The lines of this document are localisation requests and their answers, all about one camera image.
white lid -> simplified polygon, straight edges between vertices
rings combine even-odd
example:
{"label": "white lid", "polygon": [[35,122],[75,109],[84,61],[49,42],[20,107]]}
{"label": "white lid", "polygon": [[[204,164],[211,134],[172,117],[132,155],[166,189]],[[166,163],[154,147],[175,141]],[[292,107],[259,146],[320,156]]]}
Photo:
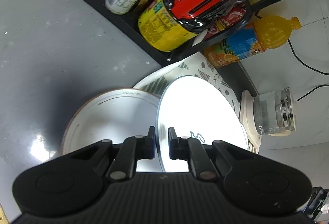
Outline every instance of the white lid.
{"label": "white lid", "polygon": [[211,83],[195,76],[172,81],[162,94],[157,113],[157,151],[164,172],[186,172],[187,162],[169,157],[168,128],[177,137],[197,138],[211,145],[223,140],[245,150],[248,140],[232,106]]}

gray countertop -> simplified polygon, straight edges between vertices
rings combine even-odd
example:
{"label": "gray countertop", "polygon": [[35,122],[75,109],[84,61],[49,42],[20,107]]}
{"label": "gray countertop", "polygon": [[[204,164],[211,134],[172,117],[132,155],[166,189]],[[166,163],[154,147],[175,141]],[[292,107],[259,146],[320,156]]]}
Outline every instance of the gray countertop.
{"label": "gray countertop", "polygon": [[22,171],[58,155],[86,101],[159,68],[83,0],[0,0],[0,158]]}

power cord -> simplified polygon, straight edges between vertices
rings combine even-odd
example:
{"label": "power cord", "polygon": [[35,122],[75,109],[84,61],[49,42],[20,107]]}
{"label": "power cord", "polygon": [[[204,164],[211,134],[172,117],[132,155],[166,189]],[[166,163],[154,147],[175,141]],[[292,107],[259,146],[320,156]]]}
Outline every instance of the power cord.
{"label": "power cord", "polygon": [[[261,19],[262,17],[259,16],[258,13],[259,13],[259,11],[257,11],[257,12],[255,13],[255,16],[256,16],[257,18]],[[313,67],[310,67],[309,65],[305,64],[305,63],[304,63],[302,60],[300,60],[300,58],[296,55],[296,53],[295,53],[295,51],[294,51],[294,49],[293,49],[293,47],[292,47],[292,44],[291,44],[290,39],[288,39],[288,43],[289,43],[289,45],[290,45],[290,49],[291,49],[291,51],[292,51],[292,54],[294,55],[294,57],[295,57],[295,58],[296,58],[296,59],[297,59],[302,65],[304,65],[304,66],[306,66],[307,68],[309,68],[309,69],[311,69],[311,70],[313,70],[313,71],[315,71],[315,72],[318,72],[318,73],[320,73],[320,74],[322,74],[322,75],[329,75],[329,73],[322,72],[322,71],[320,71],[320,70],[317,70],[317,69],[315,69],[315,68],[313,68]],[[323,85],[316,86],[314,89],[312,89],[311,91],[309,91],[309,92],[306,93],[305,95],[303,95],[303,96],[301,96],[300,98],[298,98],[298,99],[296,100],[296,102],[300,101],[301,99],[303,99],[304,97],[306,97],[307,95],[311,94],[311,93],[314,92],[316,89],[321,88],[321,87],[329,87],[329,85],[328,85],[328,84],[323,84]]]}

white label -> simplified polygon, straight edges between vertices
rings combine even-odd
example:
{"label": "white label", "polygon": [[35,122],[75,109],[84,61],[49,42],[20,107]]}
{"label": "white label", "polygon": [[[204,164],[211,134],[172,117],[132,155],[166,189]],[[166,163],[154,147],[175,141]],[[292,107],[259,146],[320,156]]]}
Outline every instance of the white label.
{"label": "white label", "polygon": [[106,7],[117,14],[127,13],[137,0],[105,0]]}

